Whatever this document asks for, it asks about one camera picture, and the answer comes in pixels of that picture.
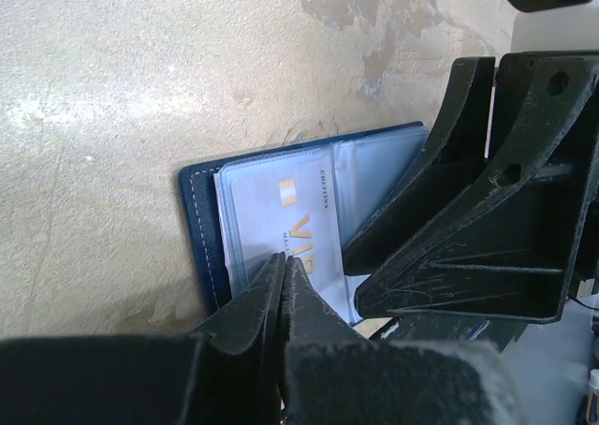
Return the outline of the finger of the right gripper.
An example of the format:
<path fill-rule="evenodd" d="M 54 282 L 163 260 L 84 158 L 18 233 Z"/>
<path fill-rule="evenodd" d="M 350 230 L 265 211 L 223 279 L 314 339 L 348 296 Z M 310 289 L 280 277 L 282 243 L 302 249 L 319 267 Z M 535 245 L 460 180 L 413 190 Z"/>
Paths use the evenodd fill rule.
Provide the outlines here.
<path fill-rule="evenodd" d="M 343 249 L 346 274 L 375 272 L 480 174 L 494 74 L 493 57 L 461 57 L 453 63 L 421 151 Z"/>
<path fill-rule="evenodd" d="M 509 53 L 495 59 L 480 174 L 366 273 L 355 307 L 557 321 L 573 281 L 597 273 L 597 210 L 597 54 Z"/>

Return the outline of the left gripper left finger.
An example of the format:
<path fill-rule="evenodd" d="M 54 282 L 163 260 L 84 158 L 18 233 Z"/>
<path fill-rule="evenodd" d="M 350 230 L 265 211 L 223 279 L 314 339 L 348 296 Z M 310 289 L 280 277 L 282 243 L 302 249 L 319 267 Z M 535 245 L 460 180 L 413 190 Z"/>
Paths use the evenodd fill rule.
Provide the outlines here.
<path fill-rule="evenodd" d="M 183 334 L 1 343 L 5 424 L 275 424 L 285 255 Z"/>

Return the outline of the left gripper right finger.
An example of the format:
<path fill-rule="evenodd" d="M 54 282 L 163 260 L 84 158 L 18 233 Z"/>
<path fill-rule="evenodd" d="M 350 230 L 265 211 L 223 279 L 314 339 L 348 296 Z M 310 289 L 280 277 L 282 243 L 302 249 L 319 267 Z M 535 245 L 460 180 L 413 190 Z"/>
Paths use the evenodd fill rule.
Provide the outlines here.
<path fill-rule="evenodd" d="M 370 341 L 285 265 L 284 401 L 290 424 L 517 424 L 499 353 L 464 341 Z"/>

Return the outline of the navy blue card holder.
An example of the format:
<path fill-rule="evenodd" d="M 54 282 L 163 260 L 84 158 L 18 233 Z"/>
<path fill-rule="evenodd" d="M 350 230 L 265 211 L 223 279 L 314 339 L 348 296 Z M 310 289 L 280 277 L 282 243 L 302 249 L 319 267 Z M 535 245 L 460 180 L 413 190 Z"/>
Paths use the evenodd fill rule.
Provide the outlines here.
<path fill-rule="evenodd" d="M 215 313 L 243 291 L 234 293 L 226 267 L 226 245 L 216 181 L 217 173 L 225 165 L 277 154 L 317 149 L 331 151 L 342 251 L 411 166 L 427 136 L 426 127 L 415 122 L 234 155 L 183 168 L 179 184 L 201 293 L 208 312 Z M 351 277 L 343 270 L 343 289 L 337 298 L 328 300 L 318 294 L 343 320 L 357 324 L 360 317 L 353 298 L 358 285 L 365 279 L 366 274 Z"/>

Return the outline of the silver VIP card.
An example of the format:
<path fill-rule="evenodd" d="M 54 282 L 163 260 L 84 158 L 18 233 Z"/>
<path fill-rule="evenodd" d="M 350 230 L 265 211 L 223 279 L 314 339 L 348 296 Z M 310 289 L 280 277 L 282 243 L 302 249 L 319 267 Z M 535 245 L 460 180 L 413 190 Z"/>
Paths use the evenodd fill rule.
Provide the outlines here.
<path fill-rule="evenodd" d="M 226 267 L 234 293 L 272 254 L 303 264 L 314 289 L 332 300 L 343 289 L 332 153 L 277 154 L 225 165 L 216 176 Z"/>

